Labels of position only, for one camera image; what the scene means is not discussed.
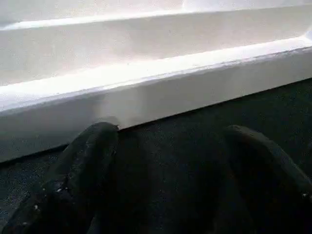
dark carpet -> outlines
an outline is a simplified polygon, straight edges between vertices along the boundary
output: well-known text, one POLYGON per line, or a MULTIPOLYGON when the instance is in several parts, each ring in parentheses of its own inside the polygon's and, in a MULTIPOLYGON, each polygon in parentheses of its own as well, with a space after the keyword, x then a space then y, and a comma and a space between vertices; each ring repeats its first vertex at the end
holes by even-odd
MULTIPOLYGON (((304 153, 312 139, 311 87, 309 79, 121 131, 104 212, 90 232, 154 225, 162 233, 157 227, 187 222, 184 232, 253 233, 221 130, 238 124, 260 131, 312 175, 304 153)), ((0 230, 61 150, 0 164, 0 230)))

dark gray carpet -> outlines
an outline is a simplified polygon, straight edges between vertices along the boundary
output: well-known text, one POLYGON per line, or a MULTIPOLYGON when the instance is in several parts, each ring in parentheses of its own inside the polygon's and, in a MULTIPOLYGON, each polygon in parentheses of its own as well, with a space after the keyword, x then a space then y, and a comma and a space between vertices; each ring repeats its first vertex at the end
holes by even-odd
MULTIPOLYGON (((312 139, 311 87, 312 79, 309 79, 122 131, 120 150, 107 185, 110 190, 103 201, 107 212, 99 215, 102 226, 110 227, 109 233, 120 233, 114 227, 127 228, 140 222, 143 214, 140 204, 147 202, 147 197, 154 200, 178 197, 182 204, 181 194, 188 191, 191 202, 185 203, 185 207, 195 207, 198 197, 189 191, 199 181, 197 188, 207 195, 206 202, 204 197, 199 198, 203 205, 201 214, 210 220, 209 213, 214 210, 211 201, 216 204, 213 220, 217 233, 236 233, 237 227, 245 228, 240 233, 252 232, 248 212, 215 139, 222 145, 220 132, 225 126, 248 126, 276 141, 312 175, 310 160, 302 153, 312 139), (221 181, 216 187, 217 178, 221 181), (152 196, 151 183, 159 189, 152 196)), ((58 153, 37 154, 0 165, 0 230, 27 189, 44 174, 58 153)), ((150 214, 155 209, 148 206, 144 212, 150 214)), ((173 204, 157 209, 167 214, 177 207, 173 204)))

white step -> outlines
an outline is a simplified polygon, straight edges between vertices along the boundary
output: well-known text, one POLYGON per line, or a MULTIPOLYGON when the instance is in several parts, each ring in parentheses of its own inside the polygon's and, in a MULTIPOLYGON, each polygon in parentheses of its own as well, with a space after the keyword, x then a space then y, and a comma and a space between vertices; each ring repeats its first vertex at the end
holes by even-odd
POLYGON ((307 79, 311 61, 312 41, 298 37, 2 86, 0 161, 66 144, 98 121, 127 128, 307 79))
POLYGON ((312 0, 185 0, 183 7, 193 10, 234 11, 312 4, 312 0))
POLYGON ((311 12, 312 6, 296 6, 7 24, 0 28, 0 86, 295 38, 308 31, 311 12))
POLYGON ((174 10, 183 0, 1 0, 0 24, 174 10))

floor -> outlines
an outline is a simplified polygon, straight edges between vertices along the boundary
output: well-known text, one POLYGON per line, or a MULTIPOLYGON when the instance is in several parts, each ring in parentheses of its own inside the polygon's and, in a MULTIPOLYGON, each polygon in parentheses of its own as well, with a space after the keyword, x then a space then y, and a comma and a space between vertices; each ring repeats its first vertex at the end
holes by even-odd
MULTIPOLYGON (((137 233, 142 224, 170 229, 184 220, 184 232, 250 233, 221 130, 239 124, 261 131, 312 175, 305 154, 312 140, 311 86, 309 79, 121 131, 101 225, 90 233, 137 233)), ((62 150, 0 164, 0 230, 62 150)))

white painted surface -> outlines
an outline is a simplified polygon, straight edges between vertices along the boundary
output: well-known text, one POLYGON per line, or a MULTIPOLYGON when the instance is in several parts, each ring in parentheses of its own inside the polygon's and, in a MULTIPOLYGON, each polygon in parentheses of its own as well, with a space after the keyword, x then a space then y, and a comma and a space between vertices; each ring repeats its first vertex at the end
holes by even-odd
POLYGON ((60 146, 97 121, 126 128, 310 78, 311 61, 312 42, 300 37, 163 59, 145 70, 115 66, 3 86, 0 160, 60 146))
POLYGON ((0 161, 312 77, 307 1, 30 2, 0 2, 0 161))
POLYGON ((312 6, 14 23, 0 28, 0 85, 294 38, 310 27, 311 12, 312 6))
POLYGON ((312 0, 185 0, 187 10, 233 11, 312 4, 312 0))
POLYGON ((174 10, 183 0, 1 0, 0 24, 174 10))

